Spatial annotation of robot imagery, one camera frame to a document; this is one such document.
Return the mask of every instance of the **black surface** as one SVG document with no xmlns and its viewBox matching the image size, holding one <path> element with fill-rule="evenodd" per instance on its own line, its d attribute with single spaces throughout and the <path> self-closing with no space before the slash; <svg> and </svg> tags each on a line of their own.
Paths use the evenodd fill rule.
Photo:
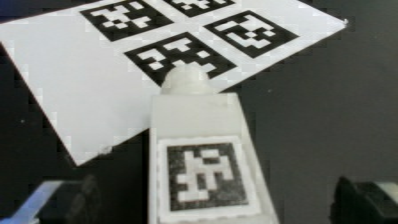
<svg viewBox="0 0 398 224">
<path fill-rule="evenodd" d="M 340 175 L 398 179 L 398 1 L 307 3 L 347 18 L 347 29 L 230 88 L 284 224 L 328 223 Z M 1 0 L 1 21 L 77 4 L 83 1 Z M 147 136 L 72 167 L 3 55 L 0 63 L 0 216 L 12 214 L 44 179 L 92 173 L 104 223 L 143 223 Z"/>
<path fill-rule="evenodd" d="M 330 221 L 331 224 L 398 223 L 398 204 L 374 182 L 339 179 Z"/>
</svg>

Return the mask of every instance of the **square marker pattern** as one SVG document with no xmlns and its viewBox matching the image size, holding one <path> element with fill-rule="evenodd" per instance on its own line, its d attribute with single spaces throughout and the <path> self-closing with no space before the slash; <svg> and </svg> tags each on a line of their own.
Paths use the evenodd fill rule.
<svg viewBox="0 0 398 224">
<path fill-rule="evenodd" d="M 204 27 L 252 58 L 298 37 L 252 11 L 244 11 Z"/>
<path fill-rule="evenodd" d="M 186 32 L 124 54 L 157 85 L 163 83 L 170 69 L 179 65 L 198 65 L 209 78 L 236 67 Z"/>
<path fill-rule="evenodd" d="M 122 1 L 79 13 L 109 41 L 136 35 L 172 23 L 141 0 Z"/>
<path fill-rule="evenodd" d="M 170 211 L 246 205 L 230 143 L 166 147 Z"/>
<path fill-rule="evenodd" d="M 234 4 L 232 0 L 164 0 L 164 2 L 188 17 Z"/>
</svg>

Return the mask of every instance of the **dark background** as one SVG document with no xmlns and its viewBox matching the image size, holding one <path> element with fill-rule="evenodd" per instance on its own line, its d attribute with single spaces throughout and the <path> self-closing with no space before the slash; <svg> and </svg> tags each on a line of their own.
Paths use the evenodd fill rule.
<svg viewBox="0 0 398 224">
<path fill-rule="evenodd" d="M 0 0 L 0 21 L 81 0 Z M 347 29 L 236 91 L 282 224 L 328 223 L 337 177 L 398 181 L 398 1 L 303 1 Z M 0 218 L 42 180 L 92 173 L 104 223 L 145 223 L 147 133 L 81 167 L 70 164 L 19 73 L 0 50 Z"/>
</svg>

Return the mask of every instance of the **white paper sheet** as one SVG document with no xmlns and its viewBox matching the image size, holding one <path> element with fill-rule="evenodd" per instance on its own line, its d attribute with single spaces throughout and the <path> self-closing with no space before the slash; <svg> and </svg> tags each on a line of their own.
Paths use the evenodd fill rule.
<svg viewBox="0 0 398 224">
<path fill-rule="evenodd" d="M 1 24 L 76 165 L 147 129 L 177 64 L 202 66 L 221 91 L 342 28 L 296 0 L 106 0 Z"/>
</svg>

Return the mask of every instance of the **white plastic part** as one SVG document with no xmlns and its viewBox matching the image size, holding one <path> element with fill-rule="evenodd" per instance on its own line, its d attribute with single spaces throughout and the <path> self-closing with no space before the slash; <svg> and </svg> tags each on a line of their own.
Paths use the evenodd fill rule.
<svg viewBox="0 0 398 224">
<path fill-rule="evenodd" d="M 237 96 L 205 80 L 175 68 L 152 97 L 148 224 L 276 224 Z"/>
<path fill-rule="evenodd" d="M 164 77 L 161 94 L 214 94 L 207 84 L 207 74 L 196 65 L 177 66 Z"/>
</svg>

